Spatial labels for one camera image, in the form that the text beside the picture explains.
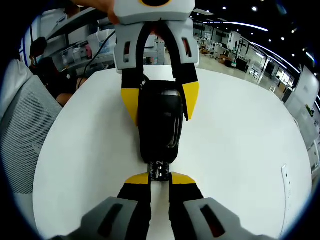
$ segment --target white table surface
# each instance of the white table surface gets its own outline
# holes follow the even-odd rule
[[[171,66],[144,70],[151,80],[173,79]],[[183,123],[171,170],[195,179],[205,198],[237,214],[248,231],[279,237],[284,217],[294,221],[311,192],[299,129],[273,93],[218,72],[197,69],[197,76],[198,101],[192,120]],[[126,179],[146,172],[138,144],[121,98],[121,75],[96,72],[63,108],[42,147],[33,185],[39,232],[45,238],[69,234],[85,213],[116,197]],[[291,179],[286,214],[284,164]],[[174,239],[168,184],[153,182],[151,190],[148,239]]]

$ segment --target black object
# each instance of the black object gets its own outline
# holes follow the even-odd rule
[[[292,94],[292,91],[289,88],[287,88],[285,93],[284,93],[284,96],[282,98],[282,101],[284,103],[286,103],[288,101],[289,97],[291,96],[291,94]]]
[[[146,81],[139,92],[140,153],[145,163],[171,164],[178,155],[183,101],[173,81]]]
[[[144,48],[154,30],[167,44],[175,82],[146,81]],[[121,88],[139,89],[137,125],[141,157],[147,164],[157,161],[171,164],[178,156],[183,115],[189,120],[183,85],[198,81],[195,65],[181,63],[176,39],[164,21],[144,24],[136,45],[135,61],[136,68],[122,70]]]
[[[236,68],[240,71],[246,72],[247,62],[245,60],[242,60],[241,58],[236,59]]]

